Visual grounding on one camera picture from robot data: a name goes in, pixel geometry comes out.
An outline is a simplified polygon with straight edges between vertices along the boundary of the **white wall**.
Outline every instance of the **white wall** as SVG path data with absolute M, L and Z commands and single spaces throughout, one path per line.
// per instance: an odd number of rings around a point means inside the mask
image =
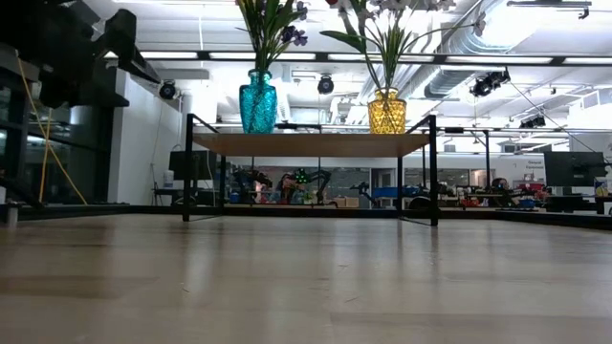
M 170 151 L 183 144 L 183 116 L 123 71 L 118 71 L 116 92 L 130 106 L 117 108 L 113 118 L 108 201 L 149 205 L 153 181 L 163 185 Z

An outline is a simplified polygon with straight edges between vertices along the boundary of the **pipe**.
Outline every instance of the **pipe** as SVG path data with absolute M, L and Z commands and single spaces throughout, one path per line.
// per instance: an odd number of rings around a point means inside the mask
M 475 21 L 481 12 L 488 15 L 486 18 L 489 27 L 496 19 L 496 16 L 503 16 L 506 9 L 505 0 L 485 0 L 479 3 L 477 8 L 470 9 L 472 13 L 463 20 Z M 505 54 L 514 48 L 519 42 L 531 35 L 535 30 L 535 25 L 528 23 L 525 31 L 521 32 L 525 36 L 518 37 L 514 42 L 500 42 L 492 44 L 482 37 L 477 37 L 472 30 L 463 29 L 455 32 L 447 41 L 438 47 L 437 54 Z M 402 90 L 400 97 L 411 97 L 423 88 L 425 97 L 445 98 L 458 85 L 465 82 L 474 75 L 474 71 L 443 71 L 438 66 L 428 65 L 421 67 L 415 76 L 412 77 Z

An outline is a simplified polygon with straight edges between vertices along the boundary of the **computer monitor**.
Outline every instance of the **computer monitor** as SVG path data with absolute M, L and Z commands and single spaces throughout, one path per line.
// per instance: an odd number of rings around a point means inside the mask
M 210 151 L 191 152 L 191 179 L 193 181 L 212 180 L 217 168 L 217 155 Z M 175 151 L 170 153 L 170 168 L 174 171 L 175 181 L 184 181 L 185 173 L 185 151 Z
M 544 152 L 548 186 L 593 186 L 596 177 L 605 177 L 603 153 Z

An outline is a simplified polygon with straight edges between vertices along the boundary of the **cardboard box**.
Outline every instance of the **cardboard box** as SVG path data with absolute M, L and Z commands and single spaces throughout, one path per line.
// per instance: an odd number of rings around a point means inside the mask
M 357 197 L 336 197 L 334 202 L 336 202 L 338 208 L 360 207 L 360 199 Z
M 357 197 L 345 197 L 346 207 L 360 207 L 360 199 Z

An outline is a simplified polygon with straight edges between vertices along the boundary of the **fluorescent light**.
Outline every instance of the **fluorescent light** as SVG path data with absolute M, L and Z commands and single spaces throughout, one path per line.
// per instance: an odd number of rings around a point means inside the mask
M 334 61 L 365 61 L 365 56 L 362 54 L 328 54 L 327 58 Z
M 504 72 L 506 69 L 499 66 L 477 66 L 477 65 L 442 65 L 443 71 L 485 71 L 485 72 Z
M 380 54 L 368 54 L 367 55 L 372 61 L 382 61 L 383 58 Z M 365 55 L 363 54 L 329 54 L 328 58 L 335 61 L 365 61 Z M 425 63 L 433 61 L 431 55 L 402 55 L 400 62 L 415 62 Z
M 283 53 L 278 56 L 277 60 L 314 60 L 316 57 L 315 54 Z
M 193 52 L 142 52 L 142 57 L 159 59 L 195 59 L 198 58 L 198 54 Z
M 450 63 L 495 63 L 495 64 L 548 64 L 552 57 L 531 56 L 449 56 Z
M 433 56 L 430 55 L 402 55 L 400 56 L 400 62 L 415 62 L 424 63 L 433 61 Z
M 235 6 L 233 1 L 213 1 L 213 0 L 113 0 L 118 4 L 143 4 L 143 5 L 221 5 Z
M 567 57 L 563 64 L 612 64 L 612 57 Z
M 211 59 L 255 59 L 255 53 L 210 53 Z

